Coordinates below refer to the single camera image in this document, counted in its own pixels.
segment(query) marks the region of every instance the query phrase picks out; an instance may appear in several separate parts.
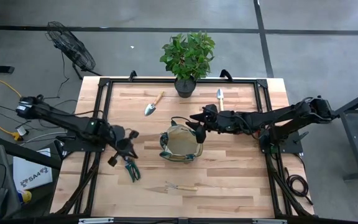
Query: green handled pruners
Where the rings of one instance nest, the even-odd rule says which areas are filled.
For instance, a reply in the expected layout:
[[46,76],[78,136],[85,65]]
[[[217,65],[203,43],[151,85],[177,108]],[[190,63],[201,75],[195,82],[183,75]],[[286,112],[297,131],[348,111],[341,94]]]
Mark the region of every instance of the green handled pruners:
[[135,180],[140,179],[140,172],[135,164],[135,160],[133,160],[130,157],[125,157],[125,168],[128,170],[129,175],[132,178],[132,182],[135,182]]

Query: gray floor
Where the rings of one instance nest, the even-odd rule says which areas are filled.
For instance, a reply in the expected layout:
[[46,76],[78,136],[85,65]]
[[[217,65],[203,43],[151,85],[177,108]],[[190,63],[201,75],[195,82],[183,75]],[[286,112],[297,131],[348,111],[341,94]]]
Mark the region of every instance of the gray floor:
[[[266,29],[358,30],[358,0],[260,0]],[[67,26],[97,27],[201,27],[257,28],[251,0],[0,0],[0,24],[45,25],[60,21]],[[104,75],[170,75],[158,62],[169,33],[75,32],[96,60],[95,71]],[[216,77],[223,68],[234,77],[266,77],[258,34],[211,34]],[[336,109],[358,95],[358,36],[268,35],[274,75],[284,78],[288,97],[296,103],[306,96],[322,95]],[[16,67],[13,75],[0,75],[22,95],[55,96],[64,80],[60,52],[45,32],[0,31],[0,64]],[[66,59],[70,81],[54,105],[76,99],[81,86]],[[18,97],[0,85],[0,104],[15,108]],[[62,105],[75,108],[73,102]],[[0,112],[14,116],[13,112]],[[13,130],[17,123],[0,116]],[[36,122],[30,125],[39,127]],[[32,131],[30,138],[49,129]],[[305,128],[302,140],[311,195],[316,214],[324,218],[358,221],[358,181],[342,176],[357,171],[356,162],[340,120]],[[0,137],[11,140],[0,132]],[[37,149],[46,142],[27,146]]]

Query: butcher block tabletop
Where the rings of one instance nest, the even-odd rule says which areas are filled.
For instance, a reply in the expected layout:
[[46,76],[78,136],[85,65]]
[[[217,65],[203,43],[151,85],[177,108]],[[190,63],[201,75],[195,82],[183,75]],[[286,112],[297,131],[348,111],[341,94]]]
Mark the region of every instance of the butcher block tabletop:
[[[99,79],[84,77],[76,113],[93,110]],[[267,83],[273,110],[288,106],[283,79],[268,78]],[[258,142],[251,136],[207,133],[203,154],[188,164],[170,162],[159,156],[162,151],[160,133],[170,127],[170,118],[189,118],[191,114],[202,112],[202,107],[208,104],[219,107],[216,98],[219,88],[224,93],[225,110],[257,111],[254,87],[249,84],[198,83],[189,98],[180,98],[172,83],[113,85],[108,121],[140,133],[133,143],[139,156],[135,163],[141,179],[132,183],[122,158],[119,158],[115,167],[111,167],[108,160],[115,151],[107,147],[99,165],[93,217],[274,217],[265,157],[260,152]],[[165,93],[157,109],[150,116],[144,116],[146,106],[161,91]],[[260,94],[266,111],[262,90]],[[105,95],[106,88],[101,100],[102,109]],[[290,174],[306,178],[299,158],[291,154],[283,154],[282,157]],[[83,152],[75,152],[63,161],[51,212],[59,210],[77,188],[83,158]],[[166,191],[166,181],[196,186],[198,191]],[[82,209],[86,205],[88,187],[89,184],[85,189]],[[282,192],[277,190],[277,193],[280,208],[284,212]],[[313,213],[313,207],[305,198],[297,199],[307,211]]]

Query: electric fan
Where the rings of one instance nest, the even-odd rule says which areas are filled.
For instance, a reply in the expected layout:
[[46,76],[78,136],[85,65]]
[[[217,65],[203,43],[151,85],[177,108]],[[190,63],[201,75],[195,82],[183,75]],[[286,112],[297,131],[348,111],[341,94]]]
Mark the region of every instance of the electric fan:
[[102,76],[93,71],[96,62],[92,55],[85,48],[84,44],[78,40],[63,24],[53,21],[48,22],[47,34],[52,40],[54,46],[61,50],[73,62],[73,68],[82,80],[82,76],[77,70],[78,66],[83,72],[91,72]]

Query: fan stand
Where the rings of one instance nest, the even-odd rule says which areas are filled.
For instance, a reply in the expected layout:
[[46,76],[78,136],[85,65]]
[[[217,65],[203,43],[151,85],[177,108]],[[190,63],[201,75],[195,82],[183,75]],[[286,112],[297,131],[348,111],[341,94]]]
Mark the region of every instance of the fan stand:
[[[73,62],[73,68],[74,68],[74,70],[75,70],[75,73],[77,73],[78,78],[79,78],[80,80],[82,80],[83,77],[82,77],[82,76],[80,75],[80,73],[78,72],[77,66],[76,66],[76,64],[75,64],[74,62]],[[100,75],[99,73],[96,73],[96,72],[94,72],[94,71],[88,70],[88,69],[86,69],[86,68],[80,68],[80,69],[81,69],[82,72],[90,72],[90,73],[93,73],[93,74],[95,74],[95,75],[102,76],[102,75]]]

